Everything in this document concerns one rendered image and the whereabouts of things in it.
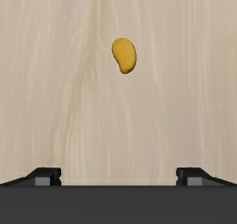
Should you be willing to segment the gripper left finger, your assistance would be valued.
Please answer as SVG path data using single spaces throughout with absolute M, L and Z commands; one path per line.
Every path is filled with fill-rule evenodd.
M 2 183 L 2 186 L 60 186 L 61 168 L 36 168 L 26 177 Z

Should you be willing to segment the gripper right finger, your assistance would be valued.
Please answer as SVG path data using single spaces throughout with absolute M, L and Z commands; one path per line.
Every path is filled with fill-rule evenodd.
M 177 168 L 177 186 L 235 186 L 235 183 L 210 176 L 201 168 Z

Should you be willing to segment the yellow mango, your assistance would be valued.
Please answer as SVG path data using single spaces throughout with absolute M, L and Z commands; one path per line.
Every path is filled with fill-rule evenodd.
M 112 43 L 112 54 L 118 63 L 121 73 L 130 73 L 137 61 L 137 54 L 133 43 L 127 38 L 118 38 Z

